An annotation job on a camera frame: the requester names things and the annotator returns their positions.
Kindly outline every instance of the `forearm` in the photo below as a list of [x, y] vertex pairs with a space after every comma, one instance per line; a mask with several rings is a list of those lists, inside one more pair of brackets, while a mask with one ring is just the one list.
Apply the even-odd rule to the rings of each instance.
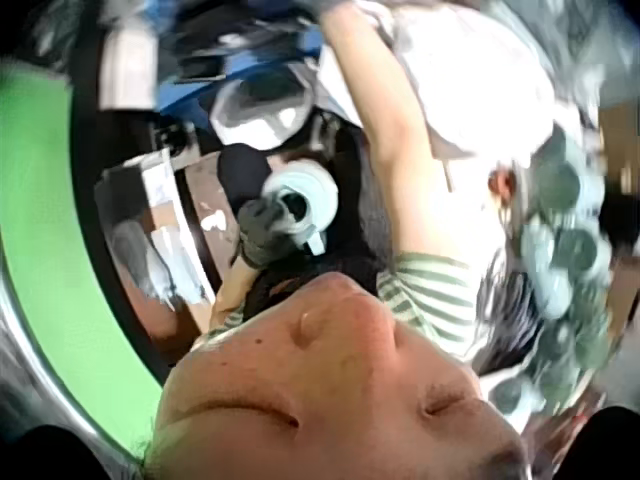
[[227, 315], [242, 305], [259, 274], [259, 270], [251, 268], [242, 257], [238, 256], [216, 295], [216, 303], [209, 322], [210, 328], [222, 325]]
[[392, 161], [407, 143], [428, 144], [422, 109], [406, 73], [358, 7], [345, 2], [324, 13], [320, 23], [376, 152], [375, 160]]

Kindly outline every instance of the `striped shirt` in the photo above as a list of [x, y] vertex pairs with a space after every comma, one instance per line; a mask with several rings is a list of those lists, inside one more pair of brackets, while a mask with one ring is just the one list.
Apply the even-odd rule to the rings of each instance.
[[[395, 319], [415, 328], [454, 357], [468, 361], [486, 343], [478, 338], [476, 296], [480, 279], [471, 269], [449, 258], [403, 253], [394, 268], [378, 275], [378, 297]], [[243, 321], [244, 305], [223, 326], [196, 341], [194, 348]]]

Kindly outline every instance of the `hand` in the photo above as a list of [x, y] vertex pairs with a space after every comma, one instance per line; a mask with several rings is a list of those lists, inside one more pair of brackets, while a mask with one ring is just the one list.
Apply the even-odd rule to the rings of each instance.
[[288, 212], [274, 198], [244, 204], [238, 212], [240, 255], [251, 268], [262, 270], [297, 250], [289, 235], [276, 230]]
[[317, 18], [341, 3], [349, 1], [351, 0], [293, 0], [293, 3], [311, 12]]

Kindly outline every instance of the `green panel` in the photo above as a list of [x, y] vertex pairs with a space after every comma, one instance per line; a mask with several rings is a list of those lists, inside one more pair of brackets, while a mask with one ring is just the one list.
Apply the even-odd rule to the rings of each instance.
[[71, 90], [0, 70], [0, 225], [18, 300], [59, 379], [93, 421], [139, 453], [160, 399], [95, 277], [69, 162]]

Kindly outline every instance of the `green mat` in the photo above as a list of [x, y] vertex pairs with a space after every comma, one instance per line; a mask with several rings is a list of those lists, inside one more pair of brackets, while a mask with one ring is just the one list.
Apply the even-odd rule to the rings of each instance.
[[78, 224], [70, 161], [71, 89], [0, 66], [0, 226], [28, 327], [94, 424], [134, 455], [161, 388], [104, 298]]

